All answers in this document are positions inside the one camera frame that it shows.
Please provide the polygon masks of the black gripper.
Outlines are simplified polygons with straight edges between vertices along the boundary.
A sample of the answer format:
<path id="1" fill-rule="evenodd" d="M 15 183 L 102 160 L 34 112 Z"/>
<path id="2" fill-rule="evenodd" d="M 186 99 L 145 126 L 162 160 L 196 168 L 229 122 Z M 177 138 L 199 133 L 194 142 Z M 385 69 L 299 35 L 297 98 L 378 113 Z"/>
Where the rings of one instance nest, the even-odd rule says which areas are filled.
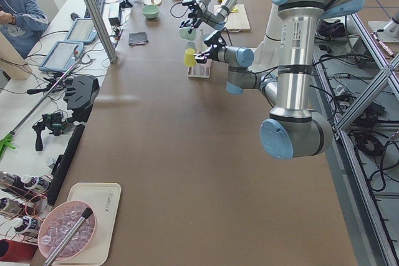
<path id="1" fill-rule="evenodd" d="M 184 0 L 181 4 L 186 6 L 190 13 L 188 14 L 188 19 L 181 22 L 180 29 L 188 27 L 188 33 L 191 34 L 202 23 L 203 12 L 196 0 Z"/>
<path id="2" fill-rule="evenodd" d="M 208 60 L 218 60 L 218 53 L 227 46 L 227 43 L 220 31 L 212 32 L 204 39 L 204 44 L 208 47 L 206 51 L 194 54 L 198 64 L 205 64 Z"/>

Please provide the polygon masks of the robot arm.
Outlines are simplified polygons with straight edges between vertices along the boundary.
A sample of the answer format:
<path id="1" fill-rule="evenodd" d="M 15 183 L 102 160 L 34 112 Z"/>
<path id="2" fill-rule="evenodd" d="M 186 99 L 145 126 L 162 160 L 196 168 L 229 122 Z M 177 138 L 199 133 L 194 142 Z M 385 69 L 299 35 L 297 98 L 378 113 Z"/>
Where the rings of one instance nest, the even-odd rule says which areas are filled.
<path id="1" fill-rule="evenodd" d="M 220 7 L 213 14 L 208 10 L 211 0 L 184 0 L 183 6 L 186 6 L 190 13 L 185 21 L 180 24 L 180 29 L 189 27 L 197 29 L 201 23 L 205 23 L 216 30 L 225 27 L 226 18 L 229 16 L 238 0 L 222 0 Z"/>
<path id="2" fill-rule="evenodd" d="M 365 0 L 271 0 L 268 28 L 277 37 L 266 37 L 255 50 L 228 46 L 221 37 L 224 21 L 238 0 L 224 0 L 220 8 L 208 11 L 210 0 L 194 0 L 189 17 L 198 27 L 206 23 L 213 33 L 206 39 L 206 51 L 195 61 L 214 60 L 228 64 L 226 89 L 240 94 L 256 88 L 273 108 L 259 135 L 264 150 L 276 159 L 313 156 L 324 152 L 332 142 L 327 119 L 308 108 L 312 51 L 319 22 L 361 10 Z"/>

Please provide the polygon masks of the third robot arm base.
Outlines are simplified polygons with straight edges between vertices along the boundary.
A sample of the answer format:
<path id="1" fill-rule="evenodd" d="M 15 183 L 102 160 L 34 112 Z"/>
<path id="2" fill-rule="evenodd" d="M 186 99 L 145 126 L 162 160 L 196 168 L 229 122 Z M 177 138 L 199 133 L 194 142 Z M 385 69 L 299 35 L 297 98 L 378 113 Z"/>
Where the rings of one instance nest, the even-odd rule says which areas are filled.
<path id="1" fill-rule="evenodd" d="M 382 42 L 398 43 L 398 11 L 389 21 L 368 21 L 368 25 Z"/>

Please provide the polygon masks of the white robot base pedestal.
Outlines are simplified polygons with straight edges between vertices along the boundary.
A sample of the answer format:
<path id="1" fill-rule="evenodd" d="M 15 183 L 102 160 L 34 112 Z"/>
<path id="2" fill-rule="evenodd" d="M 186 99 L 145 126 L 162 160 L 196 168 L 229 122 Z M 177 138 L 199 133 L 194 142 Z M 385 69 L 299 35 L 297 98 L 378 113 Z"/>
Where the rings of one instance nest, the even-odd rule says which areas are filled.
<path id="1" fill-rule="evenodd" d="M 264 39 L 256 48 L 249 48 L 253 53 L 252 64 L 248 67 L 251 77 L 265 74 L 273 67 L 280 68 L 280 73 L 289 73 L 287 63 L 280 63 L 280 49 L 283 23 L 278 16 L 278 6 L 272 4 Z"/>

